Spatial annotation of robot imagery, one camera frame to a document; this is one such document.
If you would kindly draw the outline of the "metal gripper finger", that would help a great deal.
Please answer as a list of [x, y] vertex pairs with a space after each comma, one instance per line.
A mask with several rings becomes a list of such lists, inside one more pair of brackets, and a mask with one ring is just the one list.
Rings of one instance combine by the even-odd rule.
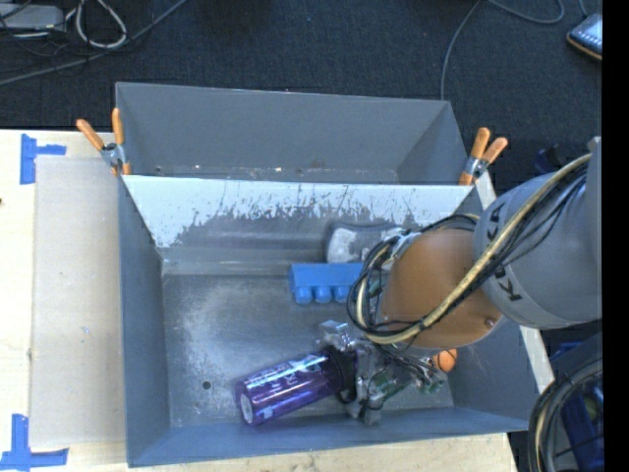
[[328, 320], [318, 326], [318, 344], [334, 354], [355, 357], [359, 337], [347, 323]]
[[355, 399], [346, 404], [346, 412], [356, 420], [362, 421], [366, 425], [375, 425], [381, 419], [382, 400], [381, 399]]

